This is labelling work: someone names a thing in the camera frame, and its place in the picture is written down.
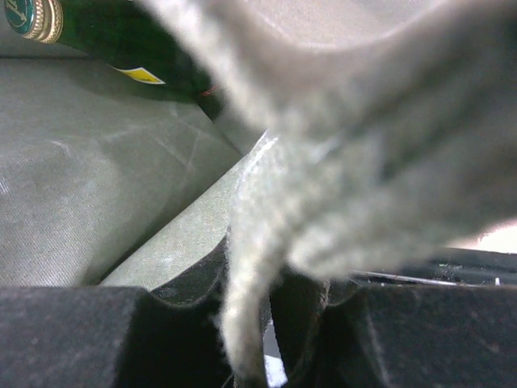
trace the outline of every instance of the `blurry gray object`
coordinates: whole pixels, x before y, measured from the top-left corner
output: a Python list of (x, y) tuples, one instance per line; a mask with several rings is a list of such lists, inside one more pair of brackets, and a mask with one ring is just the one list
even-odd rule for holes
[(259, 303), (284, 265), (316, 280), (392, 268), (516, 215), (515, 1), (401, 17), (346, 2), (380, 24), (343, 27), (332, 48), (287, 44), (238, 0), (140, 1), (270, 131), (233, 206), (222, 315), (250, 386), (266, 386)]

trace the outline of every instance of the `black foam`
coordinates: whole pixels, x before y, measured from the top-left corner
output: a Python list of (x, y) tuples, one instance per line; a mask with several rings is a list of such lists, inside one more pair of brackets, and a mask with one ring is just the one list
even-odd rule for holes
[(0, 387), (220, 388), (219, 307), (210, 293), (172, 306), (138, 288), (0, 288)]

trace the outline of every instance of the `black plastic part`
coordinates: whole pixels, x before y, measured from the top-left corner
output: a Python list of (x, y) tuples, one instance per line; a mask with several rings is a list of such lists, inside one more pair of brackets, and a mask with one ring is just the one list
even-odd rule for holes
[(517, 288), (372, 286), (324, 314), (316, 388), (517, 383)]
[(0, 386), (221, 388), (210, 295), (177, 307), (137, 288), (0, 289)]

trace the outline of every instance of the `gray fabric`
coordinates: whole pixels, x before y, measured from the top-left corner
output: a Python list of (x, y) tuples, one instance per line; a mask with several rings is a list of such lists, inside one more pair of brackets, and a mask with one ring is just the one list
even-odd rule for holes
[(517, 214), (515, 0), (393, 8), (385, 28), (357, 40), (343, 28), (332, 50), (271, 37), (238, 0), (140, 1), (246, 123), (279, 134), (257, 154), (302, 153), (286, 174), (246, 170), (232, 207), (221, 329), (239, 381), (267, 385), (259, 307), (284, 265), (342, 279)]
[(0, 68), (0, 285), (95, 283), (241, 157), (97, 61)]
[(210, 253), (226, 234), (231, 199), (245, 164), (244, 158), (127, 258), (101, 285), (154, 289)]
[(84, 57), (85, 54), (62, 44), (42, 44), (27, 40), (12, 30), (2, 10), (0, 11), (1, 57)]

